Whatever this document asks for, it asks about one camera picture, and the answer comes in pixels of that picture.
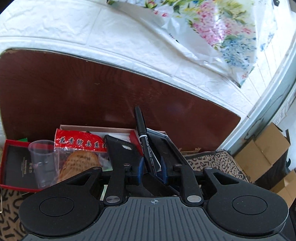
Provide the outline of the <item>red tray black insert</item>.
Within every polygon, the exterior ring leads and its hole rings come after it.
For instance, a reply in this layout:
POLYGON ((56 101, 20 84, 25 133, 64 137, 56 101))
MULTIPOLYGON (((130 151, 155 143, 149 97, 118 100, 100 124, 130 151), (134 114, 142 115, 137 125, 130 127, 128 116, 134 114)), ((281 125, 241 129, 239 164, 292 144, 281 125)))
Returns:
POLYGON ((29 142, 6 140, 1 160, 1 187, 20 192, 39 189, 28 150, 29 142))

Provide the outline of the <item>black phone case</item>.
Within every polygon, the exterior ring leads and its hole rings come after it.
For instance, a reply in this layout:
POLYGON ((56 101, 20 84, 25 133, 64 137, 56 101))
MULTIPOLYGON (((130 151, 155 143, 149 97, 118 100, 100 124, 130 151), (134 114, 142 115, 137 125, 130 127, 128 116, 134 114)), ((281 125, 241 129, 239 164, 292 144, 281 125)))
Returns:
POLYGON ((111 135, 106 135, 104 141, 113 171, 128 168, 134 175, 139 173, 142 156, 134 144, 111 135))

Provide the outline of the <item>letter-patterned tablecloth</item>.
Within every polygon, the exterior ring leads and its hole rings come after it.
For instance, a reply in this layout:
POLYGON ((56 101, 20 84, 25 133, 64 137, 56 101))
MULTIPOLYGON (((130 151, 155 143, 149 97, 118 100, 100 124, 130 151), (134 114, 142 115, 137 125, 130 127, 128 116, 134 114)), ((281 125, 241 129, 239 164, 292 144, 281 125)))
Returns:
MULTIPOLYGON (((224 150, 185 155, 185 159, 196 171, 201 171, 204 167, 212 167, 238 179, 248 181, 233 157, 224 150)), ((26 235, 26 231, 20 223, 19 208, 29 195, 30 193, 2 189, 1 240, 21 240, 26 235)))

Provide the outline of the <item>floral plastic bag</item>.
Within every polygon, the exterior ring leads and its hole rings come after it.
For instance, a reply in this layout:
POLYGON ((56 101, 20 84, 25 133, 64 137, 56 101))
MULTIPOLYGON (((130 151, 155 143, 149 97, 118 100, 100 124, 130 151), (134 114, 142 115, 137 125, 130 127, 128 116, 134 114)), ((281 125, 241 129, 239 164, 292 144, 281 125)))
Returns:
POLYGON ((193 62, 241 86, 257 52, 255 1, 107 1, 168 33, 193 62))

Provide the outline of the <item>clear plastic cup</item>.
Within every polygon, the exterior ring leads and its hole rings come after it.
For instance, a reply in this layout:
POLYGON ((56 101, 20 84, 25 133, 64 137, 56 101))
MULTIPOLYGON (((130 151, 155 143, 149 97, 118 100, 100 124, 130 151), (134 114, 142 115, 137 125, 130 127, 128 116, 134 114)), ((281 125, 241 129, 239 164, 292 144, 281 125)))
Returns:
POLYGON ((28 150, 39 189, 45 189, 56 182, 58 167, 54 152, 54 142, 38 140, 29 144, 28 150))

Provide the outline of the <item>cardboard box on floor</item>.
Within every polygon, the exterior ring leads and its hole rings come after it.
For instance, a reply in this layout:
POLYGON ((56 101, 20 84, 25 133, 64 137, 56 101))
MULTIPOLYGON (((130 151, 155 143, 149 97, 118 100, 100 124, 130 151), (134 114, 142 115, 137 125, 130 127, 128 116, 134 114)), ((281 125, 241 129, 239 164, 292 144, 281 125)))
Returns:
POLYGON ((253 183, 264 175, 289 147, 290 142, 282 131, 271 123, 256 140, 251 140, 237 153, 234 160, 253 183))

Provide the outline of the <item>black marker pen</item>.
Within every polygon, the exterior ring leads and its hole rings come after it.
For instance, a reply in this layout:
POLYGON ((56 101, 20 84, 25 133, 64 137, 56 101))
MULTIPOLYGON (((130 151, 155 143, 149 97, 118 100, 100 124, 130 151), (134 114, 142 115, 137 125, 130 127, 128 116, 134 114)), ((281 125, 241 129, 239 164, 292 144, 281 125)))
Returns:
POLYGON ((144 121, 142 111, 139 106, 134 108, 135 120, 137 125, 137 134, 144 154, 144 162, 149 173, 157 177, 157 170, 154 164, 152 151, 147 138, 147 127, 144 121))

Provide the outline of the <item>insole package red label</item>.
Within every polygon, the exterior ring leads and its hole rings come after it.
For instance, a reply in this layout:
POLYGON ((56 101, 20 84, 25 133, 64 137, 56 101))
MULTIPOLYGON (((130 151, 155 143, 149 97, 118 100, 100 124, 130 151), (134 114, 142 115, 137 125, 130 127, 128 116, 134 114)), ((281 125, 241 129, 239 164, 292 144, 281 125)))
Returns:
POLYGON ((57 129, 54 152, 59 169, 58 183, 93 167, 112 170, 103 138, 92 133, 57 129))

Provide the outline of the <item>dark brown wooden board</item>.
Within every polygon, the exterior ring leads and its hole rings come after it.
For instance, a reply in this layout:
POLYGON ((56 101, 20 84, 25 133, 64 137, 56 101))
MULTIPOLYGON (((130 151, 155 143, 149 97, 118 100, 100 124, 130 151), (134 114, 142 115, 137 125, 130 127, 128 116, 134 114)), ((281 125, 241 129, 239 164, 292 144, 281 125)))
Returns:
POLYGON ((217 149, 240 117, 205 99, 126 70, 35 51, 1 54, 1 119, 8 139, 51 140, 60 125, 148 128, 184 151, 217 149))

